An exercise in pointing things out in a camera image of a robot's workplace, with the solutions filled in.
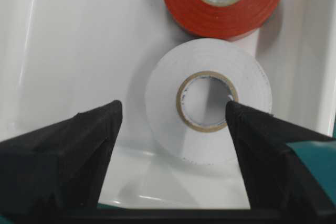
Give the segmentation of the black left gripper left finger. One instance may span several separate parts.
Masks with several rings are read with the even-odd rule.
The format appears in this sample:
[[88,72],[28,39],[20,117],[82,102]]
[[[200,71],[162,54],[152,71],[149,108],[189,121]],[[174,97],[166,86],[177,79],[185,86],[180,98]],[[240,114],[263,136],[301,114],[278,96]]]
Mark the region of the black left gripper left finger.
[[122,124],[118,100],[1,142],[1,215],[95,209]]

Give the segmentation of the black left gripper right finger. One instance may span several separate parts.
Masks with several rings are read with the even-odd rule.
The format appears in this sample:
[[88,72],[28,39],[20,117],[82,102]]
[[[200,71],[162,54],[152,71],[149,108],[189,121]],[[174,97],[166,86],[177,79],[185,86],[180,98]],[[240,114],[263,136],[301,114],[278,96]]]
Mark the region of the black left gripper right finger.
[[335,223],[335,138],[230,101],[247,223]]

